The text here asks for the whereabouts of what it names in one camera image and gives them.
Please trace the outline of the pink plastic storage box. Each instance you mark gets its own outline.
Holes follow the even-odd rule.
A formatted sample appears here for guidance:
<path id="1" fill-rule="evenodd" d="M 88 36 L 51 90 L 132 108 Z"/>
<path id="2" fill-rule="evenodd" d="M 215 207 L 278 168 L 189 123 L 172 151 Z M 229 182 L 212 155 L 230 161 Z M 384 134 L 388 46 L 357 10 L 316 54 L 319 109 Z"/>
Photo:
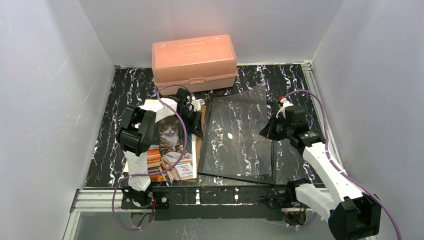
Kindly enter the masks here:
<path id="1" fill-rule="evenodd" d="M 181 87 L 192 93 L 230 88 L 238 75 L 237 57 L 228 34 L 152 44 L 154 85 L 162 96 Z"/>

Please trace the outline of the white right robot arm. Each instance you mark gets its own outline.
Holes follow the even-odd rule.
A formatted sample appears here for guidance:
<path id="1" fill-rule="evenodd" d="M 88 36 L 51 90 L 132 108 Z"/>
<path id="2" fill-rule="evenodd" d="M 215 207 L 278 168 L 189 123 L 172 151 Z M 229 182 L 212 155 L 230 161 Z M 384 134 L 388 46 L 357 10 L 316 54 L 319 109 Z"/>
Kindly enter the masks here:
<path id="1" fill-rule="evenodd" d="M 329 192 L 324 194 L 305 178 L 293 180 L 287 183 L 283 203 L 311 208 L 327 222 L 336 240 L 359 240 L 379 233 L 381 205 L 343 176 L 344 170 L 325 149 L 326 141 L 310 130 L 302 107 L 283 104 L 259 134 L 273 141 L 289 140 Z"/>

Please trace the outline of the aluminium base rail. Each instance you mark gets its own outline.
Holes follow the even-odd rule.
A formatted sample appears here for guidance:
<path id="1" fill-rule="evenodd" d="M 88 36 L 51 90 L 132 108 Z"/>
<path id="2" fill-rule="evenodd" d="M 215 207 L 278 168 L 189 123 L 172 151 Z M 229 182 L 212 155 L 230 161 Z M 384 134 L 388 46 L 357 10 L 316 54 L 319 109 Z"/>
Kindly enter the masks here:
<path id="1" fill-rule="evenodd" d="M 312 209 L 286 203 L 270 186 L 158 187 L 138 207 L 121 192 L 76 193 L 65 240 L 331 240 Z"/>

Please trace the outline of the brown cardboard backing board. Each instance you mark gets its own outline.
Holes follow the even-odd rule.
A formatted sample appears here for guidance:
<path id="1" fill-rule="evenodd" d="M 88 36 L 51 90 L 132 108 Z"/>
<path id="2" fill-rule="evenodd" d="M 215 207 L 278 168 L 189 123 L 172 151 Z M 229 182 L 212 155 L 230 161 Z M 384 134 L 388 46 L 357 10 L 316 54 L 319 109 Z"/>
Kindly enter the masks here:
<path id="1" fill-rule="evenodd" d="M 201 154 L 201 146 L 204 136 L 204 122 L 205 122 L 205 113 L 206 113 L 206 106 L 201 105 L 199 112 L 199 117 L 196 123 L 196 140 L 195 140 L 195 156 L 196 156 L 196 167 L 195 167 L 195 175 L 196 179 L 199 177 L 199 166 L 200 166 L 200 154 Z"/>

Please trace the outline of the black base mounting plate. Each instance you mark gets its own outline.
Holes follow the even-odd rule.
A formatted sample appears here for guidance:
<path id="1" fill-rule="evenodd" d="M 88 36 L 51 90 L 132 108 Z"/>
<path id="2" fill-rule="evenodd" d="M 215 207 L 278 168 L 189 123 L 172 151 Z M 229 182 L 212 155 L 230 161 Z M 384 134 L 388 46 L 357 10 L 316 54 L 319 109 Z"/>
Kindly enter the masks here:
<path id="1" fill-rule="evenodd" d="M 180 219 L 266 219 L 303 223 L 309 208 L 291 202 L 285 185 L 159 186 L 139 203 L 139 194 L 124 188 L 121 209 L 153 211 L 157 221 Z"/>

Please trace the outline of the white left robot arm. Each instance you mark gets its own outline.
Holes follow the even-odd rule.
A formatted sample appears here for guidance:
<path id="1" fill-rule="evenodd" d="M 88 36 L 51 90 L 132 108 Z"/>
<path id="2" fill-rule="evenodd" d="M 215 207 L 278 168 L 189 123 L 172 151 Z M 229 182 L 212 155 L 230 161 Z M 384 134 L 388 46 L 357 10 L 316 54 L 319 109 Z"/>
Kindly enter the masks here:
<path id="1" fill-rule="evenodd" d="M 204 104 L 179 88 L 175 95 L 124 110 L 116 140 L 127 160 L 128 185 L 133 190 L 146 192 L 151 182 L 197 178 L 196 143 L 203 137 Z"/>

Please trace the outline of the cat photo print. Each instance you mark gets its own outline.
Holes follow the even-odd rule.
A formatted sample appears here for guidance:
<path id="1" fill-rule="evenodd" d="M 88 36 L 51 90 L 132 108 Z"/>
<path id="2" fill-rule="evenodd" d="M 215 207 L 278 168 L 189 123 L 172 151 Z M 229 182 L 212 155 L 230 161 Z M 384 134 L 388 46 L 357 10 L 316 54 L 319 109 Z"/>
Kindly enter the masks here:
<path id="1" fill-rule="evenodd" d="M 147 170 L 149 173 L 164 171 L 174 165 L 181 154 L 180 162 L 170 171 L 150 176 L 152 182 L 191 181 L 196 178 L 196 150 L 193 143 L 196 136 L 187 135 L 187 146 L 185 150 L 184 131 L 179 119 L 168 116 L 161 119 L 154 126 L 154 142 L 147 151 Z"/>

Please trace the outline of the white mat board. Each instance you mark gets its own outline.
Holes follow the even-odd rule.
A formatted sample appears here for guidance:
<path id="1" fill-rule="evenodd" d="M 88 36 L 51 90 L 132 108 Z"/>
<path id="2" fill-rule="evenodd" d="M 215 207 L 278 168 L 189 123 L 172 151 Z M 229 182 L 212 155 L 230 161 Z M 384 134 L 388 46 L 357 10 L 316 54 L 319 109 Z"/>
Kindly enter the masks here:
<path id="1" fill-rule="evenodd" d="M 158 115 L 163 112 L 164 105 L 159 100 L 148 99 L 139 108 L 156 113 L 156 119 L 158 119 Z"/>

